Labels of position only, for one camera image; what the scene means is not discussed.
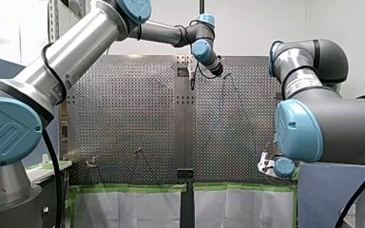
blue joint cap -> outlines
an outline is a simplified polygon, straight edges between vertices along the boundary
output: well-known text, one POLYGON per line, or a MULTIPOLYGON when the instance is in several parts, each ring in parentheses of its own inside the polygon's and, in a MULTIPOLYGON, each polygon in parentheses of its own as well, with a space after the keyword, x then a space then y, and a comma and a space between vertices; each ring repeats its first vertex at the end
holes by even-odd
POLYGON ((152 14, 150 0, 117 0, 123 12, 137 24, 143 24, 149 20, 152 14))
POLYGON ((212 48, 206 40, 200 39, 192 45, 192 54, 203 64, 212 57, 212 48))
POLYGON ((295 173, 295 164, 287 158, 279 158, 275 161, 275 174, 280 178, 291 178, 295 173))
POLYGON ((295 99, 279 103, 276 129, 279 148, 287 158, 303 162, 321 159, 322 132, 315 115, 305 104, 295 99))
POLYGON ((0 98, 0 166, 19 162, 30 154, 42 132, 40 117, 31 107, 0 98))
POLYGON ((209 24, 213 27, 215 26, 215 17, 209 13, 203 13, 199 15, 197 20, 209 24))

green tape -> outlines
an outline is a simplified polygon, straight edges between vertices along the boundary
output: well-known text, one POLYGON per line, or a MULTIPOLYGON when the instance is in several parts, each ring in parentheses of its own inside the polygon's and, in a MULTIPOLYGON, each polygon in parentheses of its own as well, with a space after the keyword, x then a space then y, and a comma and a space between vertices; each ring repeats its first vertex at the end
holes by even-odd
MULTIPOLYGON (((63 167, 69 163, 70 163, 70 161, 59 161, 59 166, 63 167)), ((34 164, 32 166, 27 167, 26 169, 31 170, 31 169, 35 169, 38 167, 40 167, 41 169, 54 169, 54 167, 52 166, 52 163, 47 163, 47 164, 44 164, 43 166, 40 166, 40 164, 34 164)))
POLYGON ((268 192, 295 192, 297 187, 295 185, 264 185, 251 183, 194 183, 194 191, 223 191, 227 189, 236 190, 251 190, 251 191, 268 191, 268 192))
POLYGON ((181 193, 185 184, 134 185, 125 183, 99 183, 94 185, 70 186, 70 192, 84 193, 181 193))

